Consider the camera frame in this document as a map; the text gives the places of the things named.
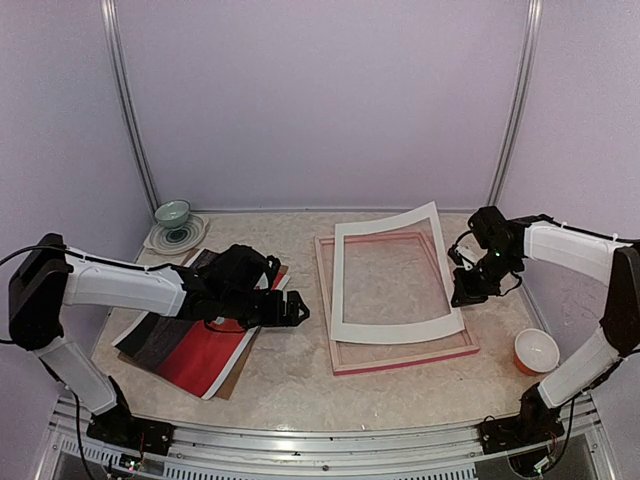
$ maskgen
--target light green bowl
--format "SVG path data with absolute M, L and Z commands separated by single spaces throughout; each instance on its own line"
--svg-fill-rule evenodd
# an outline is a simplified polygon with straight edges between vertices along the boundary
M 158 225 L 174 229 L 184 225 L 189 220 L 191 205 L 186 200 L 171 200 L 160 205 L 154 214 Z

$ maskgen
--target table surface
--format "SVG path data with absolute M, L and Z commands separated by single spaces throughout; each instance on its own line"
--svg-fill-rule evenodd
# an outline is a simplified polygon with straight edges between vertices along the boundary
M 223 251 L 233 243 L 278 256 L 289 266 L 288 288 L 300 291 L 311 318 L 294 329 L 264 329 L 231 400 L 201 400 L 117 358 L 111 341 L 139 312 L 114 309 L 93 360 L 122 387 L 134 414 L 204 425 L 295 431 L 381 430 L 478 420 L 517 412 L 519 398 L 539 378 L 513 364 L 513 341 L 533 325 L 519 291 L 462 309 L 478 354 L 376 373 L 332 374 L 314 237 L 335 223 L 389 213 L 210 214 L 200 247 Z M 446 245 L 466 230 L 466 215 L 441 214 Z M 180 263 L 145 250 L 140 263 Z

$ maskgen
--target table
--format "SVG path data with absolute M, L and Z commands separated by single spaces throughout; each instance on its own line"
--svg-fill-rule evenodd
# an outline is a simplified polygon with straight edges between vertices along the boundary
M 539 381 L 513 364 L 513 340 L 533 325 L 521 292 L 466 307 L 467 328 L 480 343 L 474 356 L 343 377 L 332 375 L 314 237 L 339 222 L 389 213 L 206 214 L 200 247 L 223 251 L 233 243 L 278 256 L 290 267 L 288 288 L 299 290 L 311 318 L 295 329 L 263 330 L 231 400 L 201 400 L 117 358 L 111 341 L 139 312 L 114 309 L 93 353 L 99 368 L 122 387 L 136 415 L 201 425 L 274 431 L 382 430 L 479 420 L 517 412 L 522 392 Z M 466 230 L 468 216 L 441 214 L 445 243 Z M 180 263 L 143 251 L 140 263 Z

